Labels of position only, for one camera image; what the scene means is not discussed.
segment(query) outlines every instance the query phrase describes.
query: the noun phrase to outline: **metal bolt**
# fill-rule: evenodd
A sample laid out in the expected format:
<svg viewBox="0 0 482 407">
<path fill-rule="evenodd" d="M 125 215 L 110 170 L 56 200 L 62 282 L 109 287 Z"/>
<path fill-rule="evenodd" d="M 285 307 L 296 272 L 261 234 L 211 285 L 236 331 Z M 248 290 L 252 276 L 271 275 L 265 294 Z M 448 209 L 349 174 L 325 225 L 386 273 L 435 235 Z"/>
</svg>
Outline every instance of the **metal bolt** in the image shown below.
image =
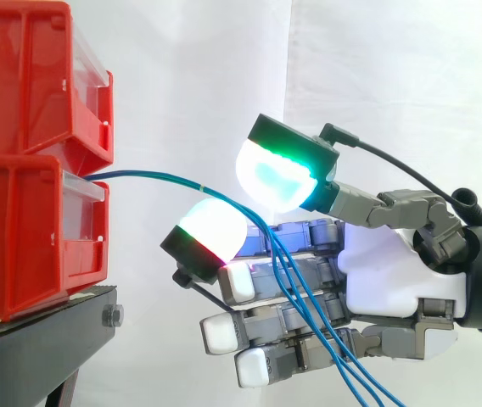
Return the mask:
<svg viewBox="0 0 482 407">
<path fill-rule="evenodd" d="M 102 322 L 104 326 L 110 328 L 122 325 L 124 320 L 124 307 L 120 304 L 105 305 L 104 312 L 102 313 Z"/>
</svg>

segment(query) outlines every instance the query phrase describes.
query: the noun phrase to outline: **green light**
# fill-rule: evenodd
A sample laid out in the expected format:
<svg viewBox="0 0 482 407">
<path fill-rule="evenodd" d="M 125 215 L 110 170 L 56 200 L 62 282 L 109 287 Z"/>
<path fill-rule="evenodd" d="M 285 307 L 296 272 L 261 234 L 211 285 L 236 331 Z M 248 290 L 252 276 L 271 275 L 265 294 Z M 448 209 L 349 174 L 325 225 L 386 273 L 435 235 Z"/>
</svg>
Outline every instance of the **green light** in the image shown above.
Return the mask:
<svg viewBox="0 0 482 407">
<path fill-rule="evenodd" d="M 225 263 L 235 257 L 247 237 L 244 215 L 215 198 L 195 204 L 179 226 Z"/>
<path fill-rule="evenodd" d="M 308 168 L 250 140 L 241 147 L 236 172 L 239 183 L 255 201 L 279 213 L 298 208 L 317 186 Z"/>
</svg>

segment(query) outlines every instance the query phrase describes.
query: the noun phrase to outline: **wire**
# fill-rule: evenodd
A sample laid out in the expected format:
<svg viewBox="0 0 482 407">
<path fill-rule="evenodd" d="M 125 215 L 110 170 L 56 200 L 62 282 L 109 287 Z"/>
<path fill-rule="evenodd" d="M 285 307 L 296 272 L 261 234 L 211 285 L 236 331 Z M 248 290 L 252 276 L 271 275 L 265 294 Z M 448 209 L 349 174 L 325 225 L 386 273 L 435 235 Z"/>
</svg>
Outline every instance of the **wire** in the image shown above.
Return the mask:
<svg viewBox="0 0 482 407">
<path fill-rule="evenodd" d="M 201 287 L 199 284 L 194 283 L 190 288 L 193 288 L 197 293 L 200 293 L 207 299 L 209 299 L 213 304 L 218 305 L 222 309 L 224 309 L 226 312 L 233 312 L 234 309 L 230 307 L 229 305 L 224 304 L 220 299 L 215 297 L 213 294 L 209 293 L 206 289 Z"/>
<path fill-rule="evenodd" d="M 286 255 L 289 263 L 292 265 L 294 273 L 297 275 L 298 279 L 300 280 L 305 292 L 307 293 L 307 295 L 309 296 L 309 299 L 313 303 L 313 306 L 317 310 L 317 313 L 322 318 L 322 321 L 324 322 L 324 325 L 326 326 L 326 328 L 329 330 L 330 334 L 332 335 L 333 340 L 341 347 L 341 349 L 343 350 L 343 352 L 345 352 L 345 354 L 348 356 L 348 358 L 353 361 L 353 363 L 356 365 L 356 367 L 358 367 L 358 369 L 364 374 L 364 376 L 366 376 L 369 379 L 369 381 L 374 386 L 376 386 L 383 394 L 385 394 L 395 404 L 397 404 L 399 406 L 404 405 L 397 398 L 395 398 L 390 392 L 388 392 L 380 383 L 378 383 L 367 372 L 367 370 L 365 368 L 363 368 L 362 364 L 357 360 L 356 356 L 353 355 L 353 353 L 351 353 L 351 351 L 345 346 L 343 341 L 340 339 L 340 337 L 337 335 L 337 333 L 334 331 L 333 327 L 329 323 L 328 318 L 323 313 L 322 308 L 320 307 L 320 304 L 316 301 L 314 295 L 312 294 L 311 289 L 307 286 L 303 276 L 301 275 L 300 271 L 298 270 L 297 265 L 294 262 L 294 260 L 292 259 L 292 256 L 290 255 L 289 251 L 284 247 L 283 243 L 278 239 L 277 235 L 271 230 L 271 228 L 266 224 L 266 222 L 256 212 L 254 212 L 252 209 L 249 209 L 249 208 L 243 206 L 240 203 L 237 203 L 237 202 L 231 200 L 229 197 L 219 193 L 218 191 L 215 191 L 215 190 L 213 190 L 211 188 L 208 188 L 208 187 L 204 187 L 204 186 L 198 184 L 197 182 L 187 180 L 187 179 L 182 178 L 180 176 L 173 176 L 171 174 L 166 174 L 166 173 L 163 173 L 163 172 L 142 171 L 142 170 L 118 170 L 118 171 L 111 171 L 111 172 L 108 172 L 108 173 L 102 173 L 102 174 L 87 176 L 86 179 L 88 181 L 98 181 L 98 180 L 105 180 L 105 179 L 109 179 L 109 178 L 116 178 L 116 177 L 120 177 L 120 176 L 139 176 L 139 177 L 144 177 L 144 178 L 153 178 L 153 179 L 157 179 L 157 180 L 173 182 L 173 183 L 176 183 L 178 185 L 183 185 L 185 187 L 189 187 L 191 189 L 200 190 L 201 192 L 207 193 L 208 195 L 211 195 L 215 198 L 222 199 L 223 201 L 231 204 L 235 209 L 237 209 L 241 213 L 243 213 L 247 218 L 249 218 L 265 234 L 267 239 L 270 241 L 271 248 L 272 248 L 273 272 L 275 274 L 275 278 L 277 279 L 277 284 L 281 288 L 281 291 L 284 293 L 284 295 L 288 298 L 288 300 L 292 303 L 292 305 L 296 308 L 296 310 L 303 317 L 303 319 L 305 320 L 307 325 L 314 331 L 315 335 L 321 341 L 322 345 L 331 354 L 334 363 L 338 367 L 339 373 L 341 374 L 345 383 L 347 384 L 347 386 L 349 387 L 351 392 L 354 394 L 356 399 L 359 401 L 359 403 L 363 406 L 368 405 L 366 403 L 366 401 L 363 399 L 363 397 L 359 394 L 357 389 L 354 387 L 354 385 L 350 381 L 350 378 L 346 375 L 345 369 L 372 395 L 372 397 L 377 401 L 379 406 L 384 406 L 382 401 L 378 397 L 378 395 L 373 391 L 373 389 L 370 388 L 369 385 L 361 377 L 359 377 L 359 375 L 352 369 L 351 366 L 349 366 L 342 358 L 340 358 L 337 355 L 335 350 L 329 344 L 326 337 L 323 335 L 323 333 L 318 328 L 316 322 L 313 320 L 313 318 L 311 316 L 311 312 L 308 310 L 308 308 L 305 304 L 305 300 L 301 297 L 300 291 L 294 283 L 293 277 L 290 275 L 289 268 L 286 265 L 283 256 L 280 255 L 281 251 L 283 252 L 284 255 Z M 279 272 L 278 272 L 278 266 L 277 266 L 277 257 L 279 258 L 279 260 L 281 262 L 281 265 L 284 268 L 285 274 L 286 274 L 287 278 L 289 279 L 290 286 L 292 287 L 292 291 L 294 292 L 294 295 L 295 295 L 296 298 L 292 297 L 289 290 L 284 286 L 283 281 L 280 278 L 280 275 L 279 275 Z"/>
<path fill-rule="evenodd" d="M 415 180 L 420 182 L 422 185 L 427 187 L 431 192 L 436 193 L 437 195 L 441 196 L 446 202 L 449 204 L 463 208 L 463 209 L 471 209 L 471 205 L 466 205 L 465 203 L 458 201 L 457 199 L 454 199 L 451 197 L 448 193 L 437 187 L 432 181 L 430 181 L 428 178 L 420 174 L 419 172 L 415 171 L 413 168 L 408 166 L 407 164 L 401 162 L 398 160 L 396 157 L 386 153 L 385 151 L 376 148 L 372 146 L 371 144 L 367 144 L 366 142 L 359 141 L 357 147 L 361 148 L 362 150 L 366 150 L 367 152 L 374 154 L 381 159 L 384 159 L 391 163 L 392 165 L 395 165 L 397 168 L 400 170 L 405 171 L 409 176 L 413 177 Z"/>
</svg>

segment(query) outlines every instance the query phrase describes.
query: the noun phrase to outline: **white finger pad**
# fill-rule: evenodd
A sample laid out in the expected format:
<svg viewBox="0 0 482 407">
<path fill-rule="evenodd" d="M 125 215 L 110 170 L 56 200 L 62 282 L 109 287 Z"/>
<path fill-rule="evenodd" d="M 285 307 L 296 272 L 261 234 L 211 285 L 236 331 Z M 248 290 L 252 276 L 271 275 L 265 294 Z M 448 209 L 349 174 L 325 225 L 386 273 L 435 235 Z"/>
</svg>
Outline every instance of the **white finger pad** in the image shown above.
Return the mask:
<svg viewBox="0 0 482 407">
<path fill-rule="evenodd" d="M 237 350 L 238 339 L 232 316 L 228 313 L 204 319 L 202 327 L 205 343 L 211 354 L 228 354 Z"/>
<path fill-rule="evenodd" d="M 226 267 L 233 299 L 237 303 L 250 301 L 255 297 L 255 286 L 250 276 L 250 268 L 245 263 L 234 263 Z"/>
<path fill-rule="evenodd" d="M 260 348 L 245 350 L 235 360 L 240 387 L 263 387 L 269 384 L 266 354 Z"/>
</svg>

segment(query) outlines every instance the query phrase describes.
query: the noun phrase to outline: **robotic hand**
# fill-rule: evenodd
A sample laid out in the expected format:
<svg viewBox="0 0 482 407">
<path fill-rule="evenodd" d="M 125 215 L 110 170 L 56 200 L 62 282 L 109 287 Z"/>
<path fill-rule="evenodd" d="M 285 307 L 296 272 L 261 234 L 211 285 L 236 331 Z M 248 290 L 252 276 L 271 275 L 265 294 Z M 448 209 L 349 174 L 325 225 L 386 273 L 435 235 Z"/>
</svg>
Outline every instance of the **robotic hand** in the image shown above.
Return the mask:
<svg viewBox="0 0 482 407">
<path fill-rule="evenodd" d="M 336 142 L 388 160 L 430 191 L 375 197 L 336 182 Z M 214 255 L 210 249 L 220 247 L 226 237 L 209 230 L 198 238 L 186 226 L 176 226 L 162 243 L 179 264 L 174 280 L 196 288 L 226 311 L 200 325 L 208 354 L 240 351 L 235 356 L 240 387 L 265 386 L 331 366 L 328 351 L 345 361 L 365 356 L 425 360 L 456 341 L 454 322 L 482 331 L 482 209 L 474 193 L 459 189 L 450 197 L 399 160 L 332 125 L 310 139 L 261 115 L 246 143 L 238 157 L 238 178 L 253 198 L 280 211 L 300 206 L 337 220 L 274 228 L 294 254 L 304 289 L 315 294 L 305 317 L 299 307 L 280 301 L 288 291 L 301 289 L 301 278 L 292 279 L 291 263 L 277 274 L 272 261 L 262 258 L 272 251 L 265 228 L 249 230 L 237 261 L 229 264 L 225 258 L 233 256 Z M 466 226 L 447 210 L 447 202 Z M 207 219 L 215 215 L 212 210 Z M 217 230 L 225 229 L 221 224 Z M 194 284 L 216 280 L 224 303 Z M 354 320 L 371 325 L 362 332 L 340 327 L 332 337 L 319 316 L 333 327 Z M 315 335 L 315 328 L 326 336 Z"/>
<path fill-rule="evenodd" d="M 422 218 L 408 208 L 422 206 L 421 201 L 429 202 L 424 211 L 433 221 L 414 231 L 321 219 L 282 224 L 275 228 L 276 233 L 296 254 L 294 260 L 332 326 L 345 326 L 353 320 L 372 324 L 362 332 L 337 329 L 357 358 L 430 359 L 457 340 L 454 322 L 482 330 L 482 226 L 462 228 L 429 192 L 382 196 L 410 198 L 378 206 L 379 215 L 367 217 L 373 225 L 379 216 L 388 222 L 393 216 L 381 214 L 396 211 L 409 215 L 407 219 L 395 217 L 393 225 L 413 225 L 417 220 L 409 218 Z M 399 211 L 396 205 L 407 210 Z M 355 213 L 349 215 L 351 222 L 356 221 Z M 422 236 L 430 239 L 424 241 Z M 268 254 L 264 237 L 250 229 L 238 261 L 218 273 L 226 304 L 252 305 L 282 297 L 270 260 L 254 259 Z M 283 282 L 289 287 L 286 278 Z M 240 387 L 265 386 L 333 365 L 289 302 L 211 316 L 200 325 L 208 354 L 241 351 L 235 356 Z M 341 354 L 337 343 L 332 338 L 328 341 Z"/>
</svg>

